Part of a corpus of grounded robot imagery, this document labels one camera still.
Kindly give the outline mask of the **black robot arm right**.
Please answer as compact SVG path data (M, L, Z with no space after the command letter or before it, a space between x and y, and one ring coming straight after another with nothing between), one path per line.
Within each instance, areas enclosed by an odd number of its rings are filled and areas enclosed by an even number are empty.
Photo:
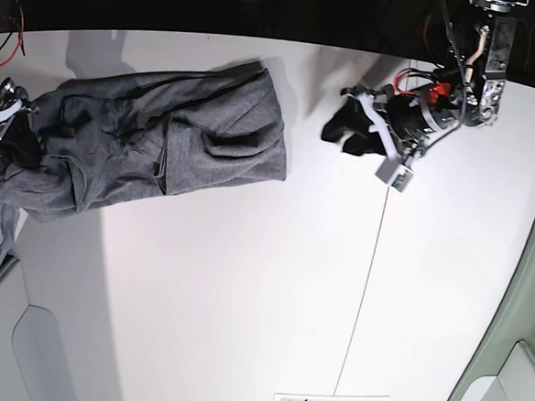
M25 52L24 28L21 0L0 0L0 32L6 32L0 44L0 68ZM25 169L37 167L42 159L40 142L31 127L37 113L26 89L10 78L0 83L0 155Z

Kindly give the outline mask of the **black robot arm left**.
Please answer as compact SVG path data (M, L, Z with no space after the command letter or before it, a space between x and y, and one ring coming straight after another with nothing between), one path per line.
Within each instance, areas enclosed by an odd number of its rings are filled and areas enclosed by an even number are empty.
M379 154L408 165L459 127L493 123L517 28L509 12L529 0L465 1L452 15L440 0L442 23L434 33L423 24L422 42L436 60L432 70L409 65L378 89L343 89L346 102L321 139L341 142L343 152L357 157Z

